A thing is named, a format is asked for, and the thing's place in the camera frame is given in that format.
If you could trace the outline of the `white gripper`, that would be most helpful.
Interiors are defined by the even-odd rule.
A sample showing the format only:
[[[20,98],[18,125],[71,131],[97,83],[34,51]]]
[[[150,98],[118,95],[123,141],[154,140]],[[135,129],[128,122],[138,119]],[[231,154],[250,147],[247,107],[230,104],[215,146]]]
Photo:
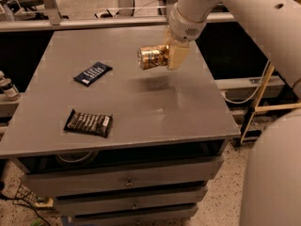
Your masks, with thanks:
[[[163,39],[164,45],[170,45],[172,38],[178,41],[190,41],[199,37],[204,29],[205,22],[191,22],[185,19],[178,11],[177,5],[173,6],[168,18],[169,27]],[[187,58],[190,52],[188,42],[179,42],[169,46],[169,59],[167,68],[171,71],[177,70]]]

